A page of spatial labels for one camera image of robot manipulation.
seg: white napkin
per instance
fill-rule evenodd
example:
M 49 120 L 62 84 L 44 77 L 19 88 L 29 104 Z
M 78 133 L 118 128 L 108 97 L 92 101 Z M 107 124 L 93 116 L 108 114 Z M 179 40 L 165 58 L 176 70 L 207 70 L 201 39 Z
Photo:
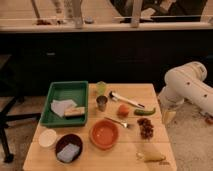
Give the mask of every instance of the white napkin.
M 64 112 L 69 107 L 76 107 L 77 104 L 72 99 L 69 100 L 53 100 L 51 103 L 52 111 L 60 117 L 64 116 Z
M 79 146 L 69 143 L 59 153 L 57 153 L 57 158 L 65 163 L 69 163 L 79 153 L 79 150 Z

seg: cucumber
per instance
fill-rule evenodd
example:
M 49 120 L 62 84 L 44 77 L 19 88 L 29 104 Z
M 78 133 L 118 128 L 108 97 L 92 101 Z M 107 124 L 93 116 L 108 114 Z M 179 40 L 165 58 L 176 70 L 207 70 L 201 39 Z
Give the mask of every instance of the cucumber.
M 140 116 L 152 115 L 156 112 L 156 108 L 154 107 L 152 110 L 143 110 L 143 109 L 135 109 L 134 114 Z

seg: green cup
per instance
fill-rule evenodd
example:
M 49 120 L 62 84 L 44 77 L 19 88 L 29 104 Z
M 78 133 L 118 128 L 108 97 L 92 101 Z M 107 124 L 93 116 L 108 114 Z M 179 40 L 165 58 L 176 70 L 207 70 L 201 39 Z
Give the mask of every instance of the green cup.
M 99 81 L 96 83 L 98 96 L 104 95 L 106 91 L 106 83 L 103 81 Z

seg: glass cup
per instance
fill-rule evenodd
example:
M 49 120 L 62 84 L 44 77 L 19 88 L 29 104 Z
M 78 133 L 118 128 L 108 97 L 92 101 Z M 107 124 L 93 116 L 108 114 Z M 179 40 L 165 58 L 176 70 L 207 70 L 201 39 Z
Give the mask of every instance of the glass cup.
M 96 102 L 100 111 L 104 112 L 106 110 L 107 101 L 108 99 L 106 96 L 100 95 L 97 97 Z
M 103 81 L 99 81 L 96 83 L 98 96 L 104 95 L 106 91 L 106 83 Z

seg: wooden table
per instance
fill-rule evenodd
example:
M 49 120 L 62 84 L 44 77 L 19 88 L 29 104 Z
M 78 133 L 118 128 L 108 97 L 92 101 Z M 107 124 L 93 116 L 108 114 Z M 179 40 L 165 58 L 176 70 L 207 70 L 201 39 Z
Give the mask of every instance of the wooden table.
M 45 149 L 39 146 L 38 137 L 46 127 L 38 124 L 34 138 L 30 145 L 24 170 L 44 171 L 105 171 L 114 169 L 116 171 L 141 171 L 141 170 L 176 170 L 176 163 L 170 146 L 165 126 L 161 123 L 161 112 L 152 84 L 107 84 L 107 92 L 114 90 L 122 96 L 134 99 L 146 106 L 146 109 L 156 107 L 156 113 L 147 116 L 154 125 L 154 137 L 148 141 L 140 136 L 140 129 L 137 120 L 140 116 L 133 114 L 134 107 L 130 106 L 130 113 L 125 120 L 134 123 L 133 130 L 125 129 L 118 125 L 118 142 L 111 149 L 102 151 L 92 144 L 89 139 L 89 130 L 97 121 L 104 116 L 117 118 L 116 111 L 121 102 L 114 102 L 109 99 L 105 112 L 99 112 L 96 107 L 95 84 L 89 85 L 89 109 L 88 121 L 84 127 L 53 128 L 62 137 L 68 133 L 74 133 L 83 141 L 81 156 L 74 162 L 65 164 L 56 159 L 54 149 Z M 170 165 L 161 165 L 159 162 L 144 163 L 136 156 L 137 152 L 143 149 L 156 149 L 166 156 Z

